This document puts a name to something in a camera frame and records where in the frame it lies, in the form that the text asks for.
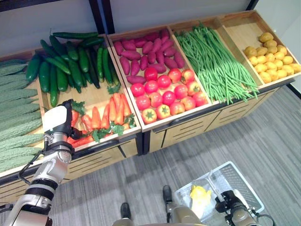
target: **potato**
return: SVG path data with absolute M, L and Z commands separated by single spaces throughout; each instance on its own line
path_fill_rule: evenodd
M 268 73 L 271 76 L 272 81 L 276 81 L 278 79 L 278 74 L 276 70 L 266 70 L 266 73 Z
M 264 65 L 266 65 L 269 70 L 277 70 L 276 64 L 274 64 L 272 62 L 266 62 Z
M 277 75 L 278 75 L 278 79 L 281 79 L 287 76 L 287 72 L 285 70 L 280 69 L 277 71 Z
M 293 58 L 291 56 L 285 56 L 282 62 L 284 65 L 290 65 L 293 62 Z
M 265 48 L 265 47 L 258 47 L 258 48 L 256 49 L 256 51 L 257 51 L 257 56 L 263 56 L 263 55 L 265 55 L 265 54 L 267 53 L 268 48 Z
M 259 73 L 260 77 L 262 78 L 262 80 L 264 81 L 264 83 L 269 83 L 272 81 L 271 76 L 269 75 L 269 73 L 266 72 L 260 72 Z
M 251 62 L 251 64 L 253 66 L 256 66 L 258 64 L 257 57 L 255 57 L 255 56 L 250 57 L 249 61 Z
M 269 40 L 273 40 L 273 39 L 274 39 L 273 35 L 269 32 L 265 32 L 259 37 L 259 41 L 261 41 L 262 43 L 265 43 L 265 42 L 267 42 Z
M 277 66 L 277 69 L 281 69 L 283 66 L 283 62 L 281 60 L 275 60 L 274 64 Z
M 267 62 L 274 62 L 274 60 L 275 60 L 275 56 L 274 56 L 274 54 L 272 54 L 272 53 L 267 53 L 267 54 L 265 55 L 265 57 L 266 57 L 266 59 L 267 59 Z
M 274 56 L 275 56 L 276 60 L 283 60 L 284 53 L 283 52 L 277 52 L 277 53 L 274 54 Z
M 282 70 L 287 72 L 287 76 L 294 74 L 293 68 L 290 65 L 283 65 Z
M 293 68 L 293 71 L 295 73 L 301 72 L 301 65 L 299 65 L 299 64 L 290 64 L 290 66 Z
M 268 67 L 266 65 L 263 65 L 263 64 L 258 64 L 254 68 L 257 71 L 257 73 L 260 73 L 260 72 L 265 72 Z
M 259 64 L 264 64 L 265 62 L 267 62 L 267 58 L 265 56 L 259 56 L 257 57 L 257 62 Z
M 287 49 L 283 45 L 277 45 L 277 51 L 278 52 L 283 52 L 284 56 L 287 55 Z
M 269 40 L 263 44 L 264 47 L 272 47 L 272 46 L 277 46 L 277 42 L 275 40 Z

